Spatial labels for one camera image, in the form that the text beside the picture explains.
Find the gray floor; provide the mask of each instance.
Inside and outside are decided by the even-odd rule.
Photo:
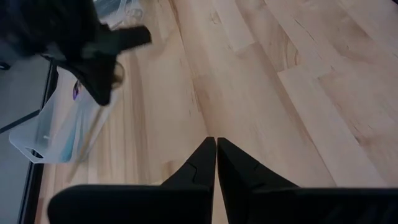
[[[40,109],[48,61],[34,57],[0,71],[0,128]],[[0,134],[0,223],[17,223],[29,160]]]

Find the wood grain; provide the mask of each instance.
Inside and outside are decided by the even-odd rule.
[[[141,4],[153,44],[119,56],[120,100],[72,183],[70,164],[45,166],[37,223],[70,185],[162,183],[206,136],[302,187],[398,186],[394,3]],[[218,184],[214,198],[213,223],[227,223]]]

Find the wooden floor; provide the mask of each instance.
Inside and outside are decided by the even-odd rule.
[[[159,184],[223,136],[302,187],[398,186],[398,7],[390,0],[142,0],[153,44],[89,159],[45,166],[37,223],[76,184]],[[213,223],[226,223],[216,187]]]

